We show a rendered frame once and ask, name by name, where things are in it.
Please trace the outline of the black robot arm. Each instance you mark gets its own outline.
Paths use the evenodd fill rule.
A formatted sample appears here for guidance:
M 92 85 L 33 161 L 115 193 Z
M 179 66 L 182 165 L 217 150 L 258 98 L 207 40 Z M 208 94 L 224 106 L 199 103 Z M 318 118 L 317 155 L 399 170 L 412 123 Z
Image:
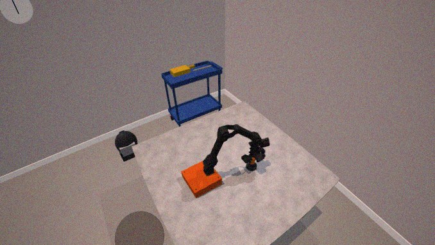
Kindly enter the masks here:
M 229 133 L 228 130 L 234 130 L 232 133 Z M 211 174 L 214 174 L 214 167 L 218 162 L 217 155 L 225 141 L 227 141 L 229 138 L 232 138 L 234 135 L 240 134 L 244 137 L 247 137 L 251 140 L 249 142 L 249 145 L 251 146 L 251 149 L 253 151 L 258 151 L 259 146 L 261 148 L 268 147 L 269 146 L 269 138 L 266 137 L 262 139 L 260 135 L 257 132 L 250 132 L 249 130 L 239 126 L 238 124 L 235 125 L 224 125 L 218 128 L 217 131 L 217 139 L 214 144 L 214 147 L 212 148 L 212 151 L 210 154 L 206 156 L 206 158 L 202 161 L 203 162 L 203 168 L 204 173 L 206 176 L 210 176 Z M 258 153 L 255 153 L 253 157 L 256 159 L 257 162 L 260 162 L 264 159 L 265 153 L 262 154 L 260 151 Z

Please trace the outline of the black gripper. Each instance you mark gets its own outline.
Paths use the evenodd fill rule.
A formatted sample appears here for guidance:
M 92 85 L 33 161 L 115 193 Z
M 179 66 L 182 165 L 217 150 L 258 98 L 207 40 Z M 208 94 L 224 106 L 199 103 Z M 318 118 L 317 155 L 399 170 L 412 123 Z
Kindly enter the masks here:
M 241 156 L 241 159 L 243 160 L 243 162 L 244 163 L 248 163 L 248 162 L 252 162 L 252 158 L 253 158 L 253 155 L 255 154 L 255 153 L 258 153 L 258 152 L 261 152 L 262 154 L 264 154 L 266 151 L 265 151 L 265 149 L 263 149 L 263 148 L 261 148 L 261 147 L 259 147 L 259 149 L 258 149 L 258 151 L 253 151 L 252 149 L 251 149 L 251 147 L 250 147 L 250 151 L 249 151 L 249 156 L 248 155 L 243 155 L 243 156 Z

